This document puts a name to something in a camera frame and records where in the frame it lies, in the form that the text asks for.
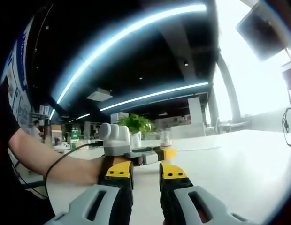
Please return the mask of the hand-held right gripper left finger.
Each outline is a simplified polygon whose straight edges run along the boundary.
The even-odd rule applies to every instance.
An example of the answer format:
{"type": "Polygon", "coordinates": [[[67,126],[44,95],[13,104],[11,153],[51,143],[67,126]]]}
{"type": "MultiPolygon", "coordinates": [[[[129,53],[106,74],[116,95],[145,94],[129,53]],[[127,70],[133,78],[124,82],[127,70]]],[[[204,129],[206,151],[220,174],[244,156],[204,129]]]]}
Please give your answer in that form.
{"type": "Polygon", "coordinates": [[[106,174],[69,204],[50,225],[128,225],[133,206],[133,163],[111,166],[106,174]]]}

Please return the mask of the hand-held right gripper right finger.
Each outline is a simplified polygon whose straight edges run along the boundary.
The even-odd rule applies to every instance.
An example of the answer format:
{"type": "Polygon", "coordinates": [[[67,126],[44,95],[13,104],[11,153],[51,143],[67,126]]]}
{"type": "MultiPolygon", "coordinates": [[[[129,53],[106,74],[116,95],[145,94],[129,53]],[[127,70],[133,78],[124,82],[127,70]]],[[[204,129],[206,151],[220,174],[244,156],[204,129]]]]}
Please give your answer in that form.
{"type": "Polygon", "coordinates": [[[180,167],[160,163],[160,203],[167,225],[250,225],[229,213],[225,204],[200,186],[194,186],[180,167]]]}

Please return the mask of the person's left hand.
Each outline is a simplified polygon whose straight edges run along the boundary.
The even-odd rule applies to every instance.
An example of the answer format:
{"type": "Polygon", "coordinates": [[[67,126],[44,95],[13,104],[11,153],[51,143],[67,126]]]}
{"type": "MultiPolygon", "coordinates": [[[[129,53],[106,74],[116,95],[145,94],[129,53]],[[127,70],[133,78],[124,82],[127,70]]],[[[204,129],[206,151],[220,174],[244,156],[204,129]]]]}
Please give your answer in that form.
{"type": "Polygon", "coordinates": [[[127,158],[125,156],[113,156],[111,157],[109,163],[108,163],[108,168],[112,167],[115,164],[127,162],[127,161],[132,161],[131,158],[127,158]]]}

